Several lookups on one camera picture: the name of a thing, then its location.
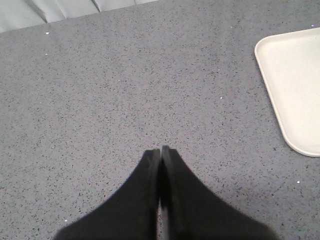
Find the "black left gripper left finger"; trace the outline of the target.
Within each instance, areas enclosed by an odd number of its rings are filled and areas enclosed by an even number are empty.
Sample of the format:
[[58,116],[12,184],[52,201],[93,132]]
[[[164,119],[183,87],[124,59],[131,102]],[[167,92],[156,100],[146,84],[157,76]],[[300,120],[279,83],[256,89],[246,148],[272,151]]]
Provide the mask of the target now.
[[56,240],[155,240],[159,149],[143,153],[124,184],[101,206],[61,229]]

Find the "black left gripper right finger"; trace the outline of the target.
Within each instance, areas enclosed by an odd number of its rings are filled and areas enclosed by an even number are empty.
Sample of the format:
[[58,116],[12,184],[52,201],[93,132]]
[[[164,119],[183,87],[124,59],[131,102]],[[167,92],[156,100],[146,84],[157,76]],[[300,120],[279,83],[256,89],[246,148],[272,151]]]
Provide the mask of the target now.
[[190,170],[176,149],[161,152],[160,200],[170,240],[276,240],[267,225],[230,206]]

